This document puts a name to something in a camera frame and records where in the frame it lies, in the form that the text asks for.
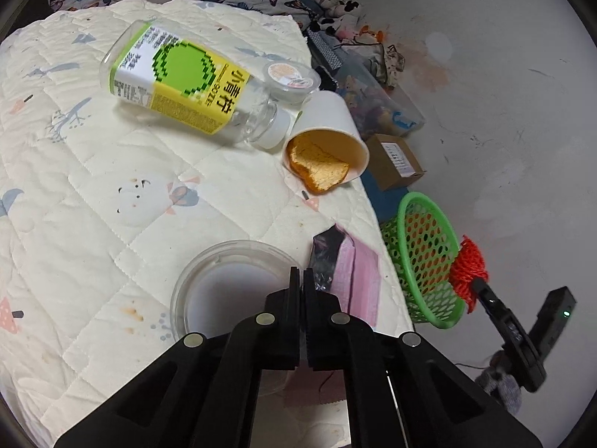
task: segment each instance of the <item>white quilt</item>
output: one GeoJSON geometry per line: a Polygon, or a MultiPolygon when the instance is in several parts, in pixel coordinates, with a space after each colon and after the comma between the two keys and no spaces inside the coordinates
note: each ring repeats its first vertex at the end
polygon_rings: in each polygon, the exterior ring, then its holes
{"type": "MultiPolygon", "coordinates": [[[[411,330],[360,180],[306,201],[280,151],[145,121],[100,89],[105,52],[132,21],[155,17],[188,26],[256,76],[268,58],[310,63],[290,17],[187,0],[58,12],[2,43],[1,380],[40,446],[172,345],[178,275],[225,240],[260,240],[306,266],[312,237],[338,222],[380,255],[377,330],[411,330]],[[173,204],[176,188],[192,200],[173,204]]],[[[254,448],[349,442],[344,403],[283,410],[273,395],[259,412],[254,448]]]]}

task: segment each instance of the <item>gray cloth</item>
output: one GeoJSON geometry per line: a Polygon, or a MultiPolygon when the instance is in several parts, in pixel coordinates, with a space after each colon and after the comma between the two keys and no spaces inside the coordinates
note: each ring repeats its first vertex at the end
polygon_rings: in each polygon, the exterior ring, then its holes
{"type": "Polygon", "coordinates": [[[522,392],[514,376],[506,373],[502,366],[490,365],[475,382],[494,397],[510,414],[518,413],[522,405],[522,392]]]}

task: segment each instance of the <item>toast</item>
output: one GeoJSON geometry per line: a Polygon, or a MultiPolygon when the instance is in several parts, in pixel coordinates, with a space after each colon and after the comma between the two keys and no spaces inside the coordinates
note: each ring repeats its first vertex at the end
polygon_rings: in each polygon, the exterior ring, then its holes
{"type": "Polygon", "coordinates": [[[323,151],[305,134],[290,140],[288,161],[307,188],[313,193],[327,192],[346,178],[350,166],[323,151]]]}

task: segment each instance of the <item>cardboard box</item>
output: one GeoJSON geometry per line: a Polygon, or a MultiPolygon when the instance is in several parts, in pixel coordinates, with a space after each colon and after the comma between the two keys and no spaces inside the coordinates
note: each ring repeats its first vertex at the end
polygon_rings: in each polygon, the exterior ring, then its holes
{"type": "Polygon", "coordinates": [[[425,174],[402,138],[373,135],[366,144],[371,155],[367,169],[380,190],[406,187],[425,174]]]}

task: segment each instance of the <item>red rope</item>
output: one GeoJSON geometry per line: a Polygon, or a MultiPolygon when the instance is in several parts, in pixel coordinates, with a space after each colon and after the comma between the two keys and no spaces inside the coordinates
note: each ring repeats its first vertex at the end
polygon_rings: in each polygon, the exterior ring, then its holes
{"type": "Polygon", "coordinates": [[[477,245],[467,236],[460,244],[460,251],[450,266],[449,281],[456,295],[469,306],[469,313],[475,309],[477,295],[471,290],[471,282],[482,278],[487,283],[489,273],[485,269],[485,261],[477,245]]]}

